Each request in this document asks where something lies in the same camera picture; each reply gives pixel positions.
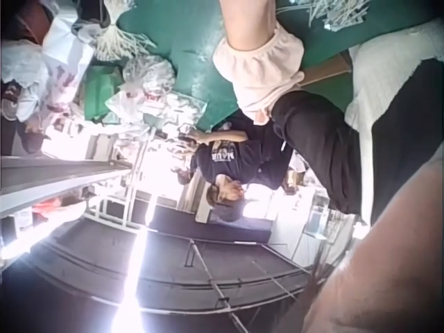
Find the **hand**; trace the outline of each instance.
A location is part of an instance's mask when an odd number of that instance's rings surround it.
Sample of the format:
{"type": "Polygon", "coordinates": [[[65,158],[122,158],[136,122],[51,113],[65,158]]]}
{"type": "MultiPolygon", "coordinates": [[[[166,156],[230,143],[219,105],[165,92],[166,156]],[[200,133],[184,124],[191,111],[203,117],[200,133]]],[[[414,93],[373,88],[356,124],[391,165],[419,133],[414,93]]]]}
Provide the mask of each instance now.
{"type": "Polygon", "coordinates": [[[208,144],[208,136],[206,133],[201,132],[199,130],[190,130],[190,132],[186,135],[190,139],[193,139],[198,144],[208,144]]]}
{"type": "Polygon", "coordinates": [[[38,113],[32,114],[28,120],[25,121],[25,125],[25,133],[41,133],[43,131],[42,120],[38,113]]]}

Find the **shelf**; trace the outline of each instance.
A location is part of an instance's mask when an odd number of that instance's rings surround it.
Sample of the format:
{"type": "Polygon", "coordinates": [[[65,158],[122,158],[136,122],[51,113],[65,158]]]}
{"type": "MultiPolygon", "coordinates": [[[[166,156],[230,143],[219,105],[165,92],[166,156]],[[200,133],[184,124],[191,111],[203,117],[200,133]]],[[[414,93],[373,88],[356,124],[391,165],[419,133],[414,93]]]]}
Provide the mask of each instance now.
{"type": "Polygon", "coordinates": [[[129,172],[127,167],[111,162],[1,157],[0,217],[129,172]]]}

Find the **bundle of white wires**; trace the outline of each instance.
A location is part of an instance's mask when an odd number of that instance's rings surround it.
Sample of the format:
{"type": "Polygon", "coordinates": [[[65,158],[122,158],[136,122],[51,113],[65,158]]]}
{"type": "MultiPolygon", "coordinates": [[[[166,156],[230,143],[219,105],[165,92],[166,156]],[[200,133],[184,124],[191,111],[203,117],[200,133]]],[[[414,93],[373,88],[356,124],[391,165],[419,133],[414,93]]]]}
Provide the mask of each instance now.
{"type": "Polygon", "coordinates": [[[117,26],[117,20],[134,8],[134,0],[104,0],[103,4],[110,16],[110,25],[104,28],[97,38],[96,57],[102,61],[133,58],[149,54],[146,47],[155,44],[145,35],[128,33],[117,26]]]}

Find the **pink cloth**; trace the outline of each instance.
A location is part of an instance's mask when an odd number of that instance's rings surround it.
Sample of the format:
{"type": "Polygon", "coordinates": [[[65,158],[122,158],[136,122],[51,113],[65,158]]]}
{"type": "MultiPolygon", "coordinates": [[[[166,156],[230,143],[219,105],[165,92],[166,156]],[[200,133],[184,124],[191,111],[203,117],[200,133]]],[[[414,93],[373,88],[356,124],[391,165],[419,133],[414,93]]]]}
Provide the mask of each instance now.
{"type": "Polygon", "coordinates": [[[277,23],[275,35],[254,51],[233,49],[223,38],[213,55],[219,73],[233,84],[239,108],[255,124],[264,125],[279,97],[298,88],[304,46],[277,23]]]}

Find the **graphic print on t-shirt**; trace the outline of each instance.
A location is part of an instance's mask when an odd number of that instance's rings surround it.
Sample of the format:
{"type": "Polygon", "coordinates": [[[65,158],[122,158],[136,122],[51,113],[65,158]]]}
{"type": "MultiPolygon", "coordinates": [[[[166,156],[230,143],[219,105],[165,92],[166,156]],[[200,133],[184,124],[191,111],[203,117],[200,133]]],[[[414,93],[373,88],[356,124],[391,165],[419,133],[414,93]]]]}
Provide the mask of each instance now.
{"type": "Polygon", "coordinates": [[[231,141],[220,140],[213,143],[211,158],[213,162],[231,162],[236,159],[235,145],[231,141]]]}

